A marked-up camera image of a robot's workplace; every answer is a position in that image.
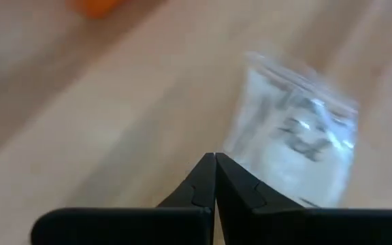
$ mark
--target wooden surface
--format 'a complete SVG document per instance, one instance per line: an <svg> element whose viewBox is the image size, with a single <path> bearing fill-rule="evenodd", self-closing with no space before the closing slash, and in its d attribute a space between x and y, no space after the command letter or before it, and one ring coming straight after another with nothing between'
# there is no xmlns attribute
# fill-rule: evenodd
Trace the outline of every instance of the wooden surface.
<svg viewBox="0 0 392 245"><path fill-rule="evenodd" d="M221 150L269 43L361 104L342 206L392 207L392 1L135 0L0 75L0 244L58 207L155 206Z"/></svg>
<svg viewBox="0 0 392 245"><path fill-rule="evenodd" d="M0 0L0 74L14 71L81 22L63 0Z"/></svg>

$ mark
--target orange object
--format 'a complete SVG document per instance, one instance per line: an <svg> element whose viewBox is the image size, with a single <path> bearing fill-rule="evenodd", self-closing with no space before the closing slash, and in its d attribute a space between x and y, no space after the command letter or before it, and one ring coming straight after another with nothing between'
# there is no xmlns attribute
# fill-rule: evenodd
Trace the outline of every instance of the orange object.
<svg viewBox="0 0 392 245"><path fill-rule="evenodd" d="M101 18L111 12L124 0L69 0L82 14L91 18Z"/></svg>

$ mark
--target wooden table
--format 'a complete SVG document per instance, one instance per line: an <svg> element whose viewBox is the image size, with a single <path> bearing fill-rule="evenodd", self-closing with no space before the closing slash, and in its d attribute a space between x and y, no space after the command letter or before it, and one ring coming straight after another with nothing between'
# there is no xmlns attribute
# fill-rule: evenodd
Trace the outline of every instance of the wooden table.
<svg viewBox="0 0 392 245"><path fill-rule="evenodd" d="M58 207L155 206L221 150L269 43L361 103L342 206L392 207L392 1L139 0L0 82L0 244Z"/></svg>

